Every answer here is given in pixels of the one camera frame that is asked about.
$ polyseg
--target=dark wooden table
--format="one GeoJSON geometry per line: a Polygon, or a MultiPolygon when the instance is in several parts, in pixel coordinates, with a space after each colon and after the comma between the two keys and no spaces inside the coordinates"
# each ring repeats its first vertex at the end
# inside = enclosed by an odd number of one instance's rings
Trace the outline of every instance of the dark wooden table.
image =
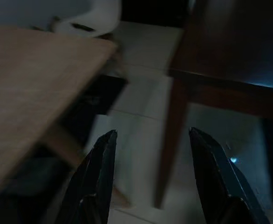
{"type": "Polygon", "coordinates": [[[161,207],[189,102],[273,119],[273,0],[197,0],[172,59],[155,195],[161,207]]]}

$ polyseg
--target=white plastic chair back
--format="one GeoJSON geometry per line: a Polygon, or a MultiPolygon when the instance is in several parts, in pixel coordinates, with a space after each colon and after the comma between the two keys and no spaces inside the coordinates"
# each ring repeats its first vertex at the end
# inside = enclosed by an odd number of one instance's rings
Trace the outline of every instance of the white plastic chair back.
{"type": "Polygon", "coordinates": [[[91,9],[84,14],[62,20],[55,27],[55,32],[88,37],[100,36],[114,30],[121,16],[121,0],[93,0],[91,9]],[[72,23],[84,25],[94,31],[74,28],[72,23]]]}

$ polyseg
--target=dark wood table leg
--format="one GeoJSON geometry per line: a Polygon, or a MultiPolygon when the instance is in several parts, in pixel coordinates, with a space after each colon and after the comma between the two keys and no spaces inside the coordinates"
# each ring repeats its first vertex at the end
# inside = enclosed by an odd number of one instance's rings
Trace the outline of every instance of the dark wood table leg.
{"type": "Polygon", "coordinates": [[[173,79],[154,198],[156,208],[161,207],[171,175],[191,89],[190,84],[179,79],[173,79]]]}

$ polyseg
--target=wooden table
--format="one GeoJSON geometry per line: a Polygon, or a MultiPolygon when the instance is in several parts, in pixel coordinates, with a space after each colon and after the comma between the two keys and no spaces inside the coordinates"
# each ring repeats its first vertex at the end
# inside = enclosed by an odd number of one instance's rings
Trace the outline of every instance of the wooden table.
{"type": "Polygon", "coordinates": [[[52,125],[115,50],[107,40],[0,27],[0,186],[39,140],[76,162],[63,144],[57,150],[70,136],[52,125]]]}
{"type": "Polygon", "coordinates": [[[157,208],[189,102],[273,119],[273,1],[197,0],[169,76],[173,84],[156,187],[157,208]]]}

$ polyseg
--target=light wood tabletop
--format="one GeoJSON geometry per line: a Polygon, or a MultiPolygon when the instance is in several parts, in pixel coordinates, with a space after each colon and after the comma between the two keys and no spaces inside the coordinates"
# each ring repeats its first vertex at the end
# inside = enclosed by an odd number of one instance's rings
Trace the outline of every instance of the light wood tabletop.
{"type": "Polygon", "coordinates": [[[0,186],[115,50],[107,40],[0,27],[0,186]]]}

